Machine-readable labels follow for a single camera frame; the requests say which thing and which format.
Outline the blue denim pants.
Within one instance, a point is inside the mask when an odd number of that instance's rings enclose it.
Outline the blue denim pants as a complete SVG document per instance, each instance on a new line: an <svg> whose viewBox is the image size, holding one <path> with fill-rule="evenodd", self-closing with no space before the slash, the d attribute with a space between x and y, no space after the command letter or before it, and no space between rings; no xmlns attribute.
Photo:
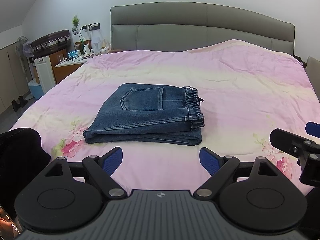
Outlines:
<svg viewBox="0 0 320 240"><path fill-rule="evenodd" d="M194 87L124 83L103 103L84 130L88 144L118 141L195 146L204 114Z"/></svg>

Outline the grey bedside chair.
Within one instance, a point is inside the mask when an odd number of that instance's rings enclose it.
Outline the grey bedside chair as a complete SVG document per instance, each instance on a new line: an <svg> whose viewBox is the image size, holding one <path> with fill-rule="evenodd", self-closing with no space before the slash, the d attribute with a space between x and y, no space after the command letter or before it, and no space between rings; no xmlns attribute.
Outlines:
<svg viewBox="0 0 320 240"><path fill-rule="evenodd" d="M309 56L306 65L306 73L312 84L319 83L320 77L320 61Z"/></svg>

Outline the pink floral bed cover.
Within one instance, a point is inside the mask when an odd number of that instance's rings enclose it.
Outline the pink floral bed cover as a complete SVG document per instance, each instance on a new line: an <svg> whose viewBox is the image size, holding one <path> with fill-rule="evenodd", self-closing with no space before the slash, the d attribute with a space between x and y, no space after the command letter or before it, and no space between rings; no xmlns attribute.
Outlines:
<svg viewBox="0 0 320 240"><path fill-rule="evenodd" d="M230 40L183 52L99 55L37 100L15 128L32 128L53 158L81 161L118 146L126 191L196 190L206 147L242 161L267 158L303 193L297 160L272 147L275 128L305 137L319 101L291 55Z"/></svg>

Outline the light blue trash bin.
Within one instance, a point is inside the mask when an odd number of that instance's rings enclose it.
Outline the light blue trash bin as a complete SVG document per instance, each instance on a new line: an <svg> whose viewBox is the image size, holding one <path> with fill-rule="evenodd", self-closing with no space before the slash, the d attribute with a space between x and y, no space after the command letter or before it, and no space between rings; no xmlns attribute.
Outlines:
<svg viewBox="0 0 320 240"><path fill-rule="evenodd" d="M44 96L44 92L40 83L37 83L35 79L31 80L28 83L28 87L30 90L31 95L36 99L39 100L42 96Z"/></svg>

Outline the pair of black shoes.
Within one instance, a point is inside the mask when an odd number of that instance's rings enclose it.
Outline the pair of black shoes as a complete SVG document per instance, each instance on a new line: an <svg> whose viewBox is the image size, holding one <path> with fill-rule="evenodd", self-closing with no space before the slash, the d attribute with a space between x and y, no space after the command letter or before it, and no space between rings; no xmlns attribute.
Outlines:
<svg viewBox="0 0 320 240"><path fill-rule="evenodd" d="M28 100L26 100L22 95L19 96L19 102L16 100L12 100L11 105L14 110L14 112L17 112L20 108L23 108L28 103Z"/></svg>

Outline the wooden nightstand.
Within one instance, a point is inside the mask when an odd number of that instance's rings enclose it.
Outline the wooden nightstand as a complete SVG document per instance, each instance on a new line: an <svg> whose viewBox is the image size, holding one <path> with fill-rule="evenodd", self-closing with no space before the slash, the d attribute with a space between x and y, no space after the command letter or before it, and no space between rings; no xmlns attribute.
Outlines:
<svg viewBox="0 0 320 240"><path fill-rule="evenodd" d="M66 56L66 49L49 55L56 84L75 72L87 61L87 59L83 59L82 57L66 60Z"/></svg>

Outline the white bedside cabinet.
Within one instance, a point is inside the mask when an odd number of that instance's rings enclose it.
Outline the white bedside cabinet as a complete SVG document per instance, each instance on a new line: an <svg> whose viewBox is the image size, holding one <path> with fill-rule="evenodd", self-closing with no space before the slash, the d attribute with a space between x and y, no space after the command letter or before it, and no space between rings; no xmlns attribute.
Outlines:
<svg viewBox="0 0 320 240"><path fill-rule="evenodd" d="M34 63L43 93L46 94L56 85L50 57L45 56L39 59L35 59Z"/></svg>

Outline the beige wardrobe cabinets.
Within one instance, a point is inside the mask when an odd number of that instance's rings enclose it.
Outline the beige wardrobe cabinets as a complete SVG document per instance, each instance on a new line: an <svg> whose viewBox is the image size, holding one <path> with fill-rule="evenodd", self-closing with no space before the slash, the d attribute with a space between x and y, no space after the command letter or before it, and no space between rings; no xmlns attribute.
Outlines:
<svg viewBox="0 0 320 240"><path fill-rule="evenodd" d="M16 54L15 44L1 49L1 113L11 106L13 100L18 101L20 95L30 93L28 80L22 68L20 57Z"/></svg>

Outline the dark brown suitcase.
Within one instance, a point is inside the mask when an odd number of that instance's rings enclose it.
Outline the dark brown suitcase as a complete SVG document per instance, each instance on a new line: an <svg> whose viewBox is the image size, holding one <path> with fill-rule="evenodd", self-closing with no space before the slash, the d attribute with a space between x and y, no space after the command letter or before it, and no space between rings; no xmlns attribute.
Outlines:
<svg viewBox="0 0 320 240"><path fill-rule="evenodd" d="M48 56L57 51L68 48L71 45L71 36L69 30L56 31L31 43L31 49L34 58Z"/></svg>

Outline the standing electric fan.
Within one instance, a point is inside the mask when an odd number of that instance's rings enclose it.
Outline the standing electric fan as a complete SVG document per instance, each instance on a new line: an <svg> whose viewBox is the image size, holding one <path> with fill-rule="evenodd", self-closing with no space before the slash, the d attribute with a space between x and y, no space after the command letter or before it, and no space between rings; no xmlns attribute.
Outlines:
<svg viewBox="0 0 320 240"><path fill-rule="evenodd" d="M29 83L33 77L29 66L29 57L26 56L24 52L25 44L28 42L28 39L24 36L20 36L15 43L16 55L20 58L20 63L22 70L25 74L25 79Z"/></svg>

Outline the small green potted plant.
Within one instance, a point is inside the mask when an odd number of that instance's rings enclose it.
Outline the small green potted plant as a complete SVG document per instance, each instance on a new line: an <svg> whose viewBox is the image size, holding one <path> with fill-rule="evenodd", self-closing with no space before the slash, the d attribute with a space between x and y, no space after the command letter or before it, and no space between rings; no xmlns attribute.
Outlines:
<svg viewBox="0 0 320 240"><path fill-rule="evenodd" d="M73 25L72 32L74 35L79 33L79 29L78 29L79 23L80 23L80 20L79 20L78 16L74 15L74 17L72 19L72 25Z"/></svg>

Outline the grey upholstered headboard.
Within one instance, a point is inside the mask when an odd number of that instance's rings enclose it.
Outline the grey upholstered headboard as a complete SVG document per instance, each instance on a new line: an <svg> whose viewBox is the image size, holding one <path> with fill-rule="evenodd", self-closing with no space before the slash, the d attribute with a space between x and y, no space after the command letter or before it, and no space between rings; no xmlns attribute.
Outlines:
<svg viewBox="0 0 320 240"><path fill-rule="evenodd" d="M256 12L194 2L155 2L110 9L113 50L177 52L228 40L294 54L295 26Z"/></svg>

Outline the wall power outlet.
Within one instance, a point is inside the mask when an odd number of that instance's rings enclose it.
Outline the wall power outlet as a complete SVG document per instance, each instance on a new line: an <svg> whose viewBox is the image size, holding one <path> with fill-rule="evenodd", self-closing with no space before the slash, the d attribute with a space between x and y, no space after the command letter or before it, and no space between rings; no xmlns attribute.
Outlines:
<svg viewBox="0 0 320 240"><path fill-rule="evenodd" d="M100 29L100 23L96 22L96 23L92 23L92 24L89 24L89 25L83 25L81 27L81 29L85 30L85 31L99 30Z"/></svg>

